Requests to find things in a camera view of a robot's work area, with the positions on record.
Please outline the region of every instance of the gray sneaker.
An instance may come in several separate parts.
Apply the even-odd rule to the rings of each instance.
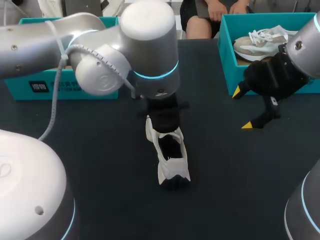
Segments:
[[[288,31],[280,25],[270,29],[254,30],[233,42],[236,55],[247,61],[261,61],[279,52],[278,46],[286,43],[297,31]]]

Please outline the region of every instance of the blue led ring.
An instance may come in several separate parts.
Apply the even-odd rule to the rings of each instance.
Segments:
[[[168,71],[167,73],[162,74],[160,76],[145,76],[145,75],[141,75],[141,74],[137,73],[136,71],[134,73],[137,74],[140,78],[143,78],[143,79],[149,79],[149,80],[162,79],[162,78],[172,74],[174,72],[174,70],[176,70],[176,68],[178,67],[178,63],[179,63],[179,61],[176,62],[176,65],[174,66],[174,68],[171,71]]]

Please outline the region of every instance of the person's leg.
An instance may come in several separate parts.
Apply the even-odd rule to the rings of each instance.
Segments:
[[[210,39],[212,37],[211,23],[198,17],[195,0],[183,0],[180,8],[182,30],[187,39]]]
[[[210,39],[213,37],[210,22],[198,16],[189,19],[185,32],[187,39]]]

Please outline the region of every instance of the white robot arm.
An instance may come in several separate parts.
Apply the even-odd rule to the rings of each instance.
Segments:
[[[162,100],[176,107],[175,16],[162,1],[130,5],[120,25],[108,29],[98,17],[77,13],[1,27],[0,36],[0,79],[56,67],[59,73],[68,63],[89,94],[106,95],[126,84],[144,96],[150,111]],[[174,117],[173,130],[179,114]],[[78,240],[78,228],[76,202],[57,154],[39,140],[0,130],[0,239]]]

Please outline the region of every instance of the logo on shoe box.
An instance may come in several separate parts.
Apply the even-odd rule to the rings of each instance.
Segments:
[[[49,93],[49,88],[45,81],[29,81],[29,85],[34,93]]]

